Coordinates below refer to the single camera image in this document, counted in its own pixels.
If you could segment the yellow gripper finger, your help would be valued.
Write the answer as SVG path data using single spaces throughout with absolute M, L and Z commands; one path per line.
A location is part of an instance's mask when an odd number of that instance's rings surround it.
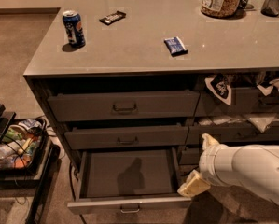
M 179 187 L 177 192 L 181 196 L 192 198 L 209 190 L 210 188 L 211 184 L 204 180 L 198 171 L 193 170 L 188 175 L 186 182 Z
M 202 139 L 203 139 L 202 150 L 206 150 L 207 148 L 213 145 L 219 145 L 219 142 L 208 133 L 204 133 L 202 135 Z

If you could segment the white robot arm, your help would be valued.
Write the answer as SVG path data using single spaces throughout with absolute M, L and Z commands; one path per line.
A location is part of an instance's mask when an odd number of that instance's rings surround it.
M 179 187 L 187 198 L 212 186 L 237 186 L 279 206 L 279 145 L 230 147 L 208 133 L 202 135 L 199 170 L 193 170 Z

